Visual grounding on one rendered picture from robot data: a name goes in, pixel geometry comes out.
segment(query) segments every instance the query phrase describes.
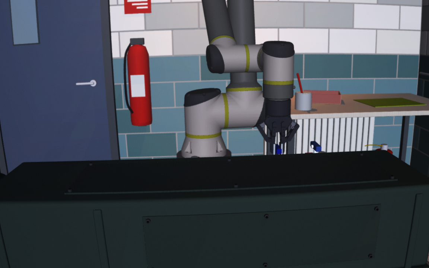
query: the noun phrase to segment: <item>blue door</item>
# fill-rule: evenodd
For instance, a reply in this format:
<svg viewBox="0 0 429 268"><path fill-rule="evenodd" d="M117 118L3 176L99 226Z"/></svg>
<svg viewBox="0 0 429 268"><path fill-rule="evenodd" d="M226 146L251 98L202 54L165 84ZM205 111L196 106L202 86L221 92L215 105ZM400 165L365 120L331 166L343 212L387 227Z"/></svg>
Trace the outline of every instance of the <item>blue door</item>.
<svg viewBox="0 0 429 268"><path fill-rule="evenodd" d="M22 162L119 159L110 51L108 0L0 0L8 172Z"/></svg>

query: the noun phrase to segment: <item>fire extinguisher handle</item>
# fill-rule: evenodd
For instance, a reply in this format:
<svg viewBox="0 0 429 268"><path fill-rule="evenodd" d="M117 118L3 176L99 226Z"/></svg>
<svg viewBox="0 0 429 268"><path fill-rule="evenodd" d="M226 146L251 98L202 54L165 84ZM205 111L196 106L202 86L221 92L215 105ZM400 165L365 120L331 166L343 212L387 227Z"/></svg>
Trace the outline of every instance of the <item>fire extinguisher handle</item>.
<svg viewBox="0 0 429 268"><path fill-rule="evenodd" d="M130 108L130 104L128 101L128 94L127 94L127 53L130 46L131 44L128 45L124 55L124 92L125 92L125 103L127 104L127 108L129 109L130 113L133 114L133 110L131 110Z"/></svg>

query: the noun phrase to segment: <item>red stick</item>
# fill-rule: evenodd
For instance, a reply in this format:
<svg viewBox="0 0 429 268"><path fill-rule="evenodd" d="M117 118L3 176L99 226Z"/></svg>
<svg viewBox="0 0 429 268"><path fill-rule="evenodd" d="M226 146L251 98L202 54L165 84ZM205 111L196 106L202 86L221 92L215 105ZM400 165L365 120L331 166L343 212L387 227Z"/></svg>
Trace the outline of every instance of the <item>red stick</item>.
<svg viewBox="0 0 429 268"><path fill-rule="evenodd" d="M304 92L302 91L302 85L301 85L301 79L299 78L299 73L298 73L298 81L299 81L299 87L301 88L301 93L304 93Z"/></svg>

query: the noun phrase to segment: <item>radiator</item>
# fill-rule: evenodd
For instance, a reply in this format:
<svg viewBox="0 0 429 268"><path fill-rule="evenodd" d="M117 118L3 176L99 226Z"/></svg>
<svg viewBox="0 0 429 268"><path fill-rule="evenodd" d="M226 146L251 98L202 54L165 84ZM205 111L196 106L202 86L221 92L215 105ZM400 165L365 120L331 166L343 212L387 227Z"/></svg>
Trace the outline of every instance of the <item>radiator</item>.
<svg viewBox="0 0 429 268"><path fill-rule="evenodd" d="M294 154L315 153L311 141L319 143L326 153L372 150L372 146L365 145L373 143L375 117L297 119L296 123L299 129L291 141Z"/></svg>

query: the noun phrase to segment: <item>door handle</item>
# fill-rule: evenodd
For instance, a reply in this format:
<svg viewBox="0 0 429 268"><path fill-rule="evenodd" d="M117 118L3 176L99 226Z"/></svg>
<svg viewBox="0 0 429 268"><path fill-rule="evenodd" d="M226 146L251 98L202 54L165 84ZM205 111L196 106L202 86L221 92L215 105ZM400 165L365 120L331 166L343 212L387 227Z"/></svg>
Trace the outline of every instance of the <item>door handle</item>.
<svg viewBox="0 0 429 268"><path fill-rule="evenodd" d="M84 85L95 86L95 85L97 85L97 81L91 80L90 82L85 82L85 83L75 83L75 85L76 86L84 86Z"/></svg>

